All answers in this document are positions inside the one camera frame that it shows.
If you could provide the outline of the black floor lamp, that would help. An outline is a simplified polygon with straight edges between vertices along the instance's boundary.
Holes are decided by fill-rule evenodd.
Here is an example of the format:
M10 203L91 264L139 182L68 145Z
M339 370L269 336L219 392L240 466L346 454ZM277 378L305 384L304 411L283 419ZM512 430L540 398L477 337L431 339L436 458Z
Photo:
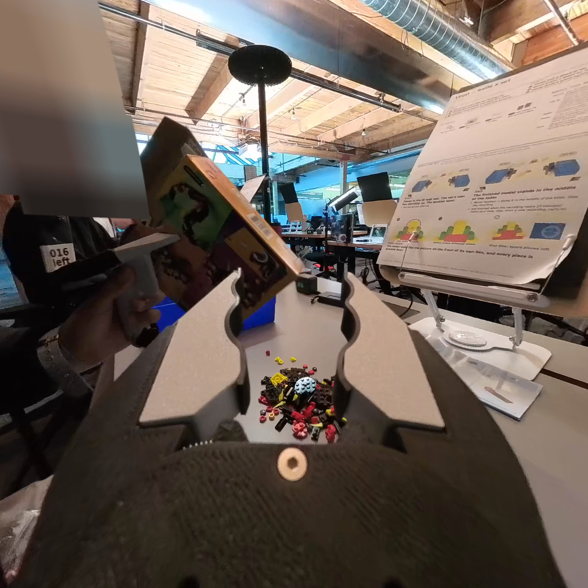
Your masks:
M262 212L267 223L271 223L269 190L269 153L266 87L283 83L290 77L292 63L290 58L280 49L267 45L249 45L232 52L228 60L229 72L237 81L256 85L259 103L259 132L262 155L261 184Z

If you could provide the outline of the pile of toy bricks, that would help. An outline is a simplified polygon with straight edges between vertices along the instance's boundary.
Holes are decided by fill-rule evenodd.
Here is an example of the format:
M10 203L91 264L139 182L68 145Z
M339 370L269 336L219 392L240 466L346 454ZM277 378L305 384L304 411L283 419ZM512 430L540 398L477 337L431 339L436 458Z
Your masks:
M335 376L321 377L314 365L265 352L272 367L259 381L258 421L294 440L334 445L348 424L334 407Z

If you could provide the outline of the person's left hand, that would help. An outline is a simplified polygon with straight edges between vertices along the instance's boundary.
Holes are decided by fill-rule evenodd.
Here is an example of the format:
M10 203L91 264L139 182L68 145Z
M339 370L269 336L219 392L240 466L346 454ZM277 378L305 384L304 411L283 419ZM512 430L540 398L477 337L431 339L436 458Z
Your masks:
M133 268L118 268L98 293L60 326L58 343L76 371L85 371L133 345L119 317L117 301L136 283Z

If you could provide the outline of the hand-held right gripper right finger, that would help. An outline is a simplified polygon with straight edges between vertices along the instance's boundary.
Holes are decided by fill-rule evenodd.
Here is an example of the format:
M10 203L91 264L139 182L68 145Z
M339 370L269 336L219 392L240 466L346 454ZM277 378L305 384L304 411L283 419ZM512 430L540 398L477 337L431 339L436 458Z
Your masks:
M341 284L345 343L336 363L338 418L366 424L376 442L398 429L445 432L445 421L406 324L355 275Z

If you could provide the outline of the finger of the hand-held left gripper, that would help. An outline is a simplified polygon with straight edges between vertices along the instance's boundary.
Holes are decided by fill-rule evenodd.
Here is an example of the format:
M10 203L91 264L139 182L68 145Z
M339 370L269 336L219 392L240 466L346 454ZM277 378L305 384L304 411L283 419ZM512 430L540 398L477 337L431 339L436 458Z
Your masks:
M152 233L129 243L120 245L112 251L118 259L135 259L150 256L153 251L169 246L180 240L174 233Z

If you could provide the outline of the open light blue booklet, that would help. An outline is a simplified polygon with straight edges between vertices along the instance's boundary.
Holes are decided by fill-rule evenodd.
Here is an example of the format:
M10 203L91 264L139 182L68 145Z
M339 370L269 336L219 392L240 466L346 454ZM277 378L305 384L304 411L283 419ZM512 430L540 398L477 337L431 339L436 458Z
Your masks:
M543 390L539 383L472 359L458 350L439 347L437 352L478 400L518 422Z

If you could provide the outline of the blue plastic bin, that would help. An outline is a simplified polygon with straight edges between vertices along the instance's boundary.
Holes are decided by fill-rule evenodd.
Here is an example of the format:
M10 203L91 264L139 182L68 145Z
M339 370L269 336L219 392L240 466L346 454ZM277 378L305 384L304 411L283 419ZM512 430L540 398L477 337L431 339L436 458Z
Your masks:
M165 298L161 303L155 306L160 312L157 326L159 332L175 324L184 314L185 311L175 304L170 298ZM266 304L260 307L256 312L244 319L243 330L261 327L275 321L276 297L270 299Z

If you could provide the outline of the task sheet on stand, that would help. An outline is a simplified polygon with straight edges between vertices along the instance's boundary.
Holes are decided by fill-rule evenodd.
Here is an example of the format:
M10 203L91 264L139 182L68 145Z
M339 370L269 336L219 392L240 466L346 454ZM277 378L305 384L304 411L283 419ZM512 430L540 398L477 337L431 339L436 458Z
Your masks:
M587 43L498 78L583 48ZM440 339L470 357L487 354L484 362L534 379L550 353L523 342L522 311L587 317L587 213L579 235L569 238L564 253L547 278L525 285L499 285L377 264L391 283L421 290L432 314L414 327L423 336Z

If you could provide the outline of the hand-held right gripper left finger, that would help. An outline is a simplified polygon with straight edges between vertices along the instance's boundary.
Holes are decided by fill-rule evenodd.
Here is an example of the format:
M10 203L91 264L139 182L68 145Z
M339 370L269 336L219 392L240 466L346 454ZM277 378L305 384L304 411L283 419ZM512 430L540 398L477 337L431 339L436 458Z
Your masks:
M139 417L144 428L184 425L197 442L248 410L243 272L237 269L178 320Z

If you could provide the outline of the studio light panel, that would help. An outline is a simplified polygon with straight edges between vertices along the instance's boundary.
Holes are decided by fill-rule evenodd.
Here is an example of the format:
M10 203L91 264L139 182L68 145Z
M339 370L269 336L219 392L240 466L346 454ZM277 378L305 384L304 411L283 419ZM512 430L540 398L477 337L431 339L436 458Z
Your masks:
M345 193L340 194L333 200L329 201L326 206L326 214L331 216L338 213L338 211L342 210L345 206L353 203L358 197L361 196L361 193L357 192L357 187L352 187L348 189Z

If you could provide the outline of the silver ventilation duct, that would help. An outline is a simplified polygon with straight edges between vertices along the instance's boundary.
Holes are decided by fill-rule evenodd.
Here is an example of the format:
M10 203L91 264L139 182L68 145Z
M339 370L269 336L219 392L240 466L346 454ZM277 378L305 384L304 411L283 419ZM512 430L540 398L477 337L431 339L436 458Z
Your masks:
M481 79L492 79L512 66L437 1L363 1L381 17Z

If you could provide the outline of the yellow cardboard toy box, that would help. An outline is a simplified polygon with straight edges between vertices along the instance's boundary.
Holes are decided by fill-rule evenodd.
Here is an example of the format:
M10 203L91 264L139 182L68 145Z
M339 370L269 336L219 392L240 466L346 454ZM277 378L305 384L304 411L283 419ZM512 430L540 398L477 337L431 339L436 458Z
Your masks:
M153 267L161 290L184 312L241 270L248 318L303 272L302 260L187 127L162 118L140 160L149 227L179 236L151 254Z

